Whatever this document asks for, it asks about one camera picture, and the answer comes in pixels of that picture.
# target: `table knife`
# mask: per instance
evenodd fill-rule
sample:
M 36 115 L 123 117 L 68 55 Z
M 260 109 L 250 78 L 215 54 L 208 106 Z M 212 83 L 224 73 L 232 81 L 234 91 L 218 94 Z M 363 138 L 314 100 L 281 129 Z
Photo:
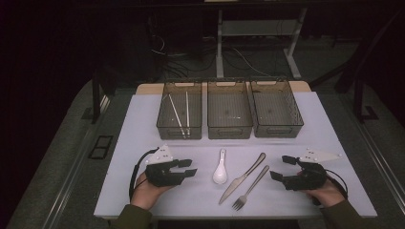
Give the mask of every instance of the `table knife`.
M 262 161 L 265 159 L 265 157 L 266 157 L 266 154 L 261 153 L 259 155 L 259 158 L 257 158 L 256 162 L 254 162 L 252 167 L 250 167 L 250 169 L 248 169 L 246 171 L 246 173 L 244 173 L 239 178 L 235 178 L 232 181 L 232 183 L 230 183 L 229 187 L 226 189 L 226 191 L 224 192 L 223 196 L 220 199 L 220 204 L 223 203 L 224 200 L 226 200 L 230 196 L 230 194 L 233 193 L 233 191 L 235 191 L 235 189 L 247 178 L 247 176 L 249 176 L 249 174 L 251 174 L 251 172 L 253 172 L 253 170 L 256 169 L 256 167 L 260 165 L 260 163 L 262 163 Z

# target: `fork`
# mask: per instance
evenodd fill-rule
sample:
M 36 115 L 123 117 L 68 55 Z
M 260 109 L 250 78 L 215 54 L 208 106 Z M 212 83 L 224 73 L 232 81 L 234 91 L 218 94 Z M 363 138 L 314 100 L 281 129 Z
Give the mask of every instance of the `fork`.
M 260 179 L 265 175 L 265 173 L 268 171 L 268 165 L 263 168 L 262 172 L 257 176 L 257 178 L 254 180 L 252 185 L 250 185 L 250 188 L 247 190 L 247 192 L 240 196 L 238 199 L 236 199 L 235 203 L 232 205 L 233 209 L 236 211 L 239 211 L 247 202 L 247 195 L 252 191 L 254 186 L 256 186 L 257 183 L 259 183 Z

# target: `white ceramic spoon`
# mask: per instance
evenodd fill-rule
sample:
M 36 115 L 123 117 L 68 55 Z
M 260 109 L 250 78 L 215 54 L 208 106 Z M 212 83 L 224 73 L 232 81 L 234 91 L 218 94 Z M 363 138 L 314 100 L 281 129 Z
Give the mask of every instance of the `white ceramic spoon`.
M 215 170 L 214 176 L 212 176 L 212 179 L 214 179 L 214 182 L 216 182 L 217 184 L 223 184 L 227 180 L 226 169 L 224 166 L 225 152 L 226 152 L 225 149 L 221 149 L 220 163 L 218 164 L 218 167 Z

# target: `human hand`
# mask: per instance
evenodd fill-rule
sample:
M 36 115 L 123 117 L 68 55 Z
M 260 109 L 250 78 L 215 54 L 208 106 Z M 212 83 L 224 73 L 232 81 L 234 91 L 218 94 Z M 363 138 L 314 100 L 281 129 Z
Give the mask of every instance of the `human hand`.
M 149 183 L 146 174 L 142 173 L 137 179 L 136 187 L 131 198 L 131 204 L 149 210 L 155 205 L 161 194 L 174 186 L 157 187 Z
M 310 198 L 317 198 L 324 207 L 332 207 L 345 200 L 339 189 L 329 179 L 318 189 L 303 190 L 302 192 L 306 193 Z

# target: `white table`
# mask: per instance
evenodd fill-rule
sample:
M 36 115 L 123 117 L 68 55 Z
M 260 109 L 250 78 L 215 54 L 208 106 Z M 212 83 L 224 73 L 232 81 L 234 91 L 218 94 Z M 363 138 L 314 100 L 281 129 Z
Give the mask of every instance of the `white table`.
M 291 85 L 305 125 L 296 138 L 256 138 L 244 140 L 210 140 L 206 126 L 206 94 L 202 95 L 202 139 L 161 140 L 156 121 L 160 108 L 162 85 L 141 85 L 131 100 L 117 141 L 113 158 L 95 209 L 95 216 L 115 219 L 129 203 L 128 188 L 132 171 L 139 158 L 151 149 L 167 144 L 176 159 L 192 159 L 189 169 L 197 174 L 184 180 L 181 186 L 164 193 L 151 210 L 154 219 L 308 219 L 320 212 L 300 192 L 285 190 L 281 182 L 267 173 L 248 197 L 240 211 L 233 202 L 246 192 L 265 165 L 285 176 L 299 170 L 282 162 L 281 157 L 301 156 L 307 148 L 342 154 L 343 158 L 322 165 L 339 174 L 349 186 L 349 200 L 363 217 L 375 217 L 376 212 L 337 138 L 316 93 L 308 92 L 306 83 Z M 216 184 L 212 175 L 218 165 L 220 150 L 226 149 L 225 167 L 228 181 Z M 261 152 L 266 159 L 221 205 L 219 200 L 230 182 L 242 175 Z M 145 165 L 139 168 L 139 174 Z

